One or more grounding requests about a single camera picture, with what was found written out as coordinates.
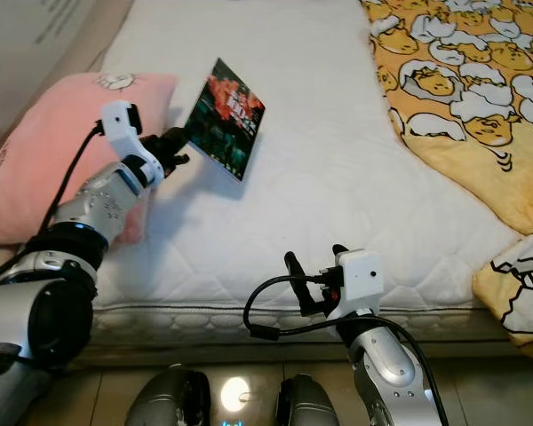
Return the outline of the white quilted mattress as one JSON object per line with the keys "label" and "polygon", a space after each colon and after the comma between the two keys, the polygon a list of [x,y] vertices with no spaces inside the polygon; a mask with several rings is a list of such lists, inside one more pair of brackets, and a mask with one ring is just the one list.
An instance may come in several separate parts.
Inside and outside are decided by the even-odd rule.
{"label": "white quilted mattress", "polygon": [[266,113],[243,179],[190,150],[149,204],[142,239],[99,269],[98,345],[243,343],[241,311],[295,253],[383,258],[380,309],[422,341],[501,341],[471,292],[518,234],[397,138],[360,0],[107,0],[84,29],[96,70],[178,77],[154,130],[181,125],[217,60]]}

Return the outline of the dark book with red cover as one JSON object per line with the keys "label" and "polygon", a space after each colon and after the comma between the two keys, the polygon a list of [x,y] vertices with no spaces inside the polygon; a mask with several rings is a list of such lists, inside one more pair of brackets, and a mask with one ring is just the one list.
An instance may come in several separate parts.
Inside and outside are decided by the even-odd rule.
{"label": "dark book with red cover", "polygon": [[222,59],[215,61],[184,129],[192,145],[235,181],[243,181],[266,111],[262,100]]}

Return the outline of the yellow egg print blanket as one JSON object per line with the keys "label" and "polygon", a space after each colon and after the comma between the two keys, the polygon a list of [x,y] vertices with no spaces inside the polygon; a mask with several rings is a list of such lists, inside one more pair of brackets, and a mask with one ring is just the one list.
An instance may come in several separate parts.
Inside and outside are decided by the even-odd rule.
{"label": "yellow egg print blanket", "polygon": [[533,0],[355,1],[404,145],[517,231],[473,294],[533,349]]}

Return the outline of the beige bed base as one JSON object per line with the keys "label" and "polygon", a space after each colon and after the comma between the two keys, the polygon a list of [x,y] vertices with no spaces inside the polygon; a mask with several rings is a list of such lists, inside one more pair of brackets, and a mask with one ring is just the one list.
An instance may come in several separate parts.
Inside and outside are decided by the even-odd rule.
{"label": "beige bed base", "polygon": [[[507,341],[422,342],[429,359],[522,358]],[[170,364],[347,361],[340,343],[262,343],[198,346],[88,346],[73,366],[141,367]]]}

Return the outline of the grey robot left leg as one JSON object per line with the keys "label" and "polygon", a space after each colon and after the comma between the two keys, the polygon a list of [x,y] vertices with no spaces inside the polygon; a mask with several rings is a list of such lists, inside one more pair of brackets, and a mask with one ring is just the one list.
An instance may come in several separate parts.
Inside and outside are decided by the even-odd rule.
{"label": "grey robot left leg", "polygon": [[211,387],[206,374],[173,365],[142,387],[124,426],[209,426],[211,418]]}

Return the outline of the pink plush pillow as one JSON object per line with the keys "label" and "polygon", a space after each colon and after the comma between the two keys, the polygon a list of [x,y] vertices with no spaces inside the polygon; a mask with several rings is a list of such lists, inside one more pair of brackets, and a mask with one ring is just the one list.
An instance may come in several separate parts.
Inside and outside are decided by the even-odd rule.
{"label": "pink plush pillow", "polygon": [[136,105],[142,135],[168,127],[178,78],[171,74],[68,75],[40,96],[0,149],[0,245],[27,242],[81,142],[112,100]]}

